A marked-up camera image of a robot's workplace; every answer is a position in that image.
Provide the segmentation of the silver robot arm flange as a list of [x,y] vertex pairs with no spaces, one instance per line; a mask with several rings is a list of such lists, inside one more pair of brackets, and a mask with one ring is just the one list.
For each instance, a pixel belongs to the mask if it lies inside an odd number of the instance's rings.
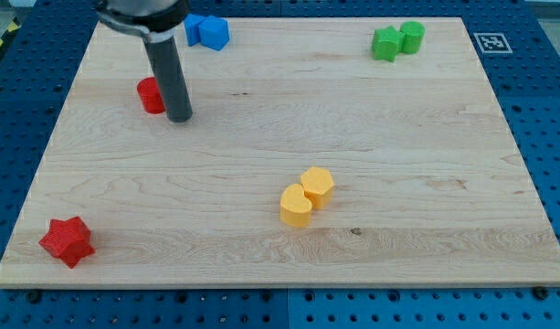
[[160,43],[174,35],[190,13],[188,0],[95,0],[99,21],[145,43]]

